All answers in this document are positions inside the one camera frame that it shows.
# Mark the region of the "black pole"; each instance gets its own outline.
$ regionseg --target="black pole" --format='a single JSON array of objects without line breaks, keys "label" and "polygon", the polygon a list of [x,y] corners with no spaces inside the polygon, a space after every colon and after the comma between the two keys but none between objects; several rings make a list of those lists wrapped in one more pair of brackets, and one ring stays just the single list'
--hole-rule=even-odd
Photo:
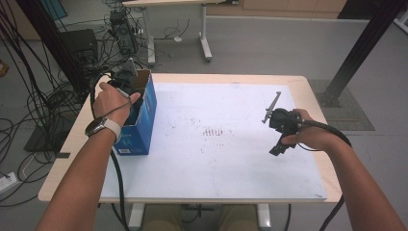
[{"label": "black pole", "polygon": [[42,6],[41,1],[16,0],[16,2],[36,29],[39,37],[47,46],[74,90],[85,101],[90,89],[89,83],[81,68],[74,61],[71,53],[60,39],[58,28]]},{"label": "black pole", "polygon": [[357,39],[350,53],[348,53],[325,92],[317,94],[321,107],[340,107],[338,99],[345,86],[393,23],[405,1],[383,1],[361,36]]}]

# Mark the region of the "whiteboard surface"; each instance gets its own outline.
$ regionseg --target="whiteboard surface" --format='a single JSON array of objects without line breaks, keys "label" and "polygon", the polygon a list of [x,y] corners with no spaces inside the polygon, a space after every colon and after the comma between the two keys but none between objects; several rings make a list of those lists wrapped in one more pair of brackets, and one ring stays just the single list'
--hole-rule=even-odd
[{"label": "whiteboard surface", "polygon": [[[268,152],[280,133],[261,120],[275,108],[295,108],[287,86],[155,84],[157,111],[150,153],[117,156],[125,197],[140,201],[324,200],[311,152]],[[118,198],[109,162],[102,198]]]}]

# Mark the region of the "cardboard box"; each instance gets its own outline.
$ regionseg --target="cardboard box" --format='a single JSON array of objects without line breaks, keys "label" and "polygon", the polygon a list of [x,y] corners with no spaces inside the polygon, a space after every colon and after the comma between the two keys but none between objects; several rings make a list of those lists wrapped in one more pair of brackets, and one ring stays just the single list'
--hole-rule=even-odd
[{"label": "cardboard box", "polygon": [[133,88],[140,90],[141,106],[135,103],[122,127],[120,139],[114,144],[118,155],[147,155],[153,131],[157,99],[151,72],[138,70],[138,76],[131,81]]}]

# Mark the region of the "desk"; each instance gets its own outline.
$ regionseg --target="desk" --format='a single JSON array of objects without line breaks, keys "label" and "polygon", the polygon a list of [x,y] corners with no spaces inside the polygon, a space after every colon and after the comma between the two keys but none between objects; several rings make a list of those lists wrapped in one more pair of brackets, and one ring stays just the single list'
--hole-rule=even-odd
[{"label": "desk", "polygon": [[201,46],[204,51],[204,56],[207,61],[210,61],[213,58],[211,54],[210,46],[207,41],[207,7],[206,4],[209,3],[220,3],[225,0],[138,0],[138,1],[129,1],[123,2],[123,6],[126,8],[140,8],[143,15],[144,21],[144,30],[146,33],[147,40],[147,61],[150,66],[153,66],[156,63],[155,58],[155,48],[154,48],[154,39],[150,33],[150,23],[149,23],[149,7],[158,7],[158,6],[168,6],[168,5],[201,5],[201,33],[199,33]]},{"label": "desk", "polygon": [[[301,76],[272,76],[272,75],[217,75],[217,74],[162,74],[153,73],[154,83],[190,83],[190,84],[250,84],[250,85],[281,85],[287,86],[292,93],[294,104],[297,108],[307,109],[314,119],[324,122],[324,116],[319,108],[319,104],[304,77]],[[72,163],[76,153],[87,140],[84,129],[91,121],[89,99],[86,101],[81,113],[69,133],[63,146],[62,152],[71,153],[67,159],[57,159],[54,163],[47,179],[45,180],[38,198],[42,201],[50,201],[52,195],[61,182],[66,170]],[[327,155],[321,152],[314,152],[322,184],[326,191],[326,199],[282,199],[282,198],[152,198],[152,197],[128,197],[131,203],[273,203],[273,202],[337,202],[342,194],[333,166]],[[116,203],[117,196],[103,196],[101,202]]]}]

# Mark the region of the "floor mat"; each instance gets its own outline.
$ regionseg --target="floor mat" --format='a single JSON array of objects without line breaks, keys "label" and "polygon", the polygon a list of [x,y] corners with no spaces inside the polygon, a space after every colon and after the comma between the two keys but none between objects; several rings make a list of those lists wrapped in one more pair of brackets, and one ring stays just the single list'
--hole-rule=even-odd
[{"label": "floor mat", "polygon": [[[326,90],[331,80],[308,80],[314,94]],[[339,97],[340,108],[323,108],[324,117],[330,126],[341,131],[375,131],[366,114],[348,88]]]}]

